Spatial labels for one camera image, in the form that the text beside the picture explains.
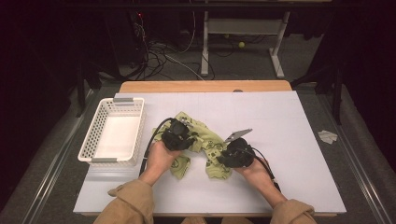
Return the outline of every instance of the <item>crumpled paper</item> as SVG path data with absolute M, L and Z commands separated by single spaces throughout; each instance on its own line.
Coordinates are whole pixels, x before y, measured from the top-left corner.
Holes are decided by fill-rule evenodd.
M 318 132 L 318 134 L 320 139 L 325 143 L 332 144 L 332 142 L 337 141 L 338 135 L 335 133 L 331 133 L 323 130 L 321 132 Z

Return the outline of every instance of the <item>white tabletop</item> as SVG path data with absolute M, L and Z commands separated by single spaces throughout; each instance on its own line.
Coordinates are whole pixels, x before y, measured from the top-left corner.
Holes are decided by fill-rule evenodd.
M 135 167 L 90 167 L 75 213 L 100 213 L 109 189 L 138 177 L 150 134 L 161 121 L 184 111 L 224 139 L 247 128 L 247 142 L 270 162 L 287 198 L 312 204 L 317 213 L 345 213 L 332 175 L 295 91 L 123 93 L 145 98 L 146 121 Z M 157 216 L 271 214 L 264 198 L 238 174 L 227 180 L 205 173 L 205 153 L 186 151 L 191 166 L 181 180 L 165 173 L 154 186 Z

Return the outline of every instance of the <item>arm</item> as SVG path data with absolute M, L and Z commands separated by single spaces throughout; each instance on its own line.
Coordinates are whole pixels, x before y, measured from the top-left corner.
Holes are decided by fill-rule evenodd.
M 152 223 L 154 201 L 152 186 L 172 165 L 181 151 L 169 151 L 162 141 L 151 146 L 147 169 L 138 179 L 112 189 L 117 196 L 94 223 Z
M 262 197 L 273 207 L 272 224 L 316 223 L 311 217 L 314 213 L 314 208 L 296 200 L 288 200 L 274 186 L 270 176 L 259 161 L 254 160 L 249 167 L 235 168 L 235 171 L 241 174 L 251 186 L 258 190 Z

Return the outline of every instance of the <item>tan sleeve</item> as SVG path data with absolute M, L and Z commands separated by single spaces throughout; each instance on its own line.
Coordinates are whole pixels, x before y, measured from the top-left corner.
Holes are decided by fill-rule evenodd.
M 314 207 L 297 200 L 288 200 L 274 208 L 271 224 L 315 224 Z
M 133 180 L 109 192 L 117 196 L 102 211 L 94 223 L 153 223 L 152 187 Z

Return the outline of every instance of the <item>crumpled cloth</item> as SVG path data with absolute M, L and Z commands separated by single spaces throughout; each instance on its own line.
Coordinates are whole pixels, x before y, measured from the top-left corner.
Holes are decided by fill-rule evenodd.
M 227 179 L 232 170 L 219 163 L 217 156 L 221 155 L 221 151 L 227 149 L 227 144 L 221 139 L 216 133 L 212 132 L 207 126 L 199 120 L 192 119 L 189 115 L 184 112 L 179 112 L 175 119 L 184 119 L 192 124 L 193 127 L 189 126 L 189 135 L 192 136 L 195 141 L 188 148 L 192 152 L 204 151 L 207 156 L 206 173 L 210 178 Z M 170 127 L 170 121 L 165 124 L 158 131 L 158 134 L 154 137 L 155 141 L 161 140 L 163 131 Z M 184 174 L 188 170 L 191 163 L 191 159 L 186 155 L 182 154 L 175 159 L 171 167 L 171 173 L 176 178 L 183 178 Z

